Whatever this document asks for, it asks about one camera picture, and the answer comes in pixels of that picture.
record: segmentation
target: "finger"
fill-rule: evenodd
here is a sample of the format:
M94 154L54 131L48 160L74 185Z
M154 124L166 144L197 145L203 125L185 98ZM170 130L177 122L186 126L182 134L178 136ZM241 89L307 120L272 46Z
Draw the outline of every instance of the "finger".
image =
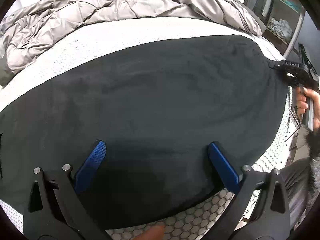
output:
M306 110L304 108L298 108L297 110L297 114L300 117L302 114L304 114L306 112Z
M319 104L320 103L320 95L319 93L317 93L316 91L310 89L310 88L303 88L304 89L304 94L307 97L311 97L314 101L315 104Z
M302 101L302 102L305 102L307 100L307 98L302 94L297 94L296 99L297 101Z
M163 226L154 226L149 228L146 232L136 236L133 240L162 240L164 236Z
M308 108L308 104L307 104L306 102L297 101L297 107L298 107L298 108L307 109L307 108Z

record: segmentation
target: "silver screw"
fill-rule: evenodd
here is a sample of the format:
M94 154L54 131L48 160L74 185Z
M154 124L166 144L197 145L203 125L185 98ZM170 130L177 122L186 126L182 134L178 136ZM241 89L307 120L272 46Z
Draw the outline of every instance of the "silver screw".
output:
M252 168L251 168L251 166L249 166L249 165L244 165L243 167L242 167L242 169L244 170L244 171L246 171L246 172L249 172L249 171L251 171L252 170Z
M65 164L65 165L62 166L62 169L63 169L64 171L68 171L68 170L70 170L70 168L71 168L71 165L70 165L70 164Z
M278 169L273 169L273 172L274 172L275 174L277 174L277 175L280 174L280 171L279 171Z
M35 169L33 170L33 173L34 173L34 174L38 174L40 171L41 171L41 169L40 169L39 167L37 167L37 168L35 168Z

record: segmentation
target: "crumpled blanket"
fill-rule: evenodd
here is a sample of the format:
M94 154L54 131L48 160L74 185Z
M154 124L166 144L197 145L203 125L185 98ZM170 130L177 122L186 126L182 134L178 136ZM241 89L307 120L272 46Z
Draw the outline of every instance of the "crumpled blanket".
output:
M264 31L233 0L41 0L0 24L0 85L6 85L37 56L81 26L168 16L210 20L258 37Z

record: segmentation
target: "gray wall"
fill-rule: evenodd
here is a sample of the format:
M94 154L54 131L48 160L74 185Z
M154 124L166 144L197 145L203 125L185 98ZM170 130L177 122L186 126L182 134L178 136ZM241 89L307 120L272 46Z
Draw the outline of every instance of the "gray wall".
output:
M309 14L306 12L301 31L294 47L298 49L298 43L303 44L310 54L310 60L320 75L320 31L317 30ZM299 61L298 56L291 51L289 60Z

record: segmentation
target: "gray handle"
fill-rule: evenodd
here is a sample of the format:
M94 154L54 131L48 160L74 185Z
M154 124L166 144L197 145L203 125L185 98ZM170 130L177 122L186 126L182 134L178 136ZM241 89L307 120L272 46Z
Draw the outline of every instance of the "gray handle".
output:
M301 94L303 95L303 86L299 84ZM313 107L313 99L307 97L306 103L308 104L308 108L306 112L302 115L302 125L309 130L310 132L313 131L313 116L314 116L314 107Z

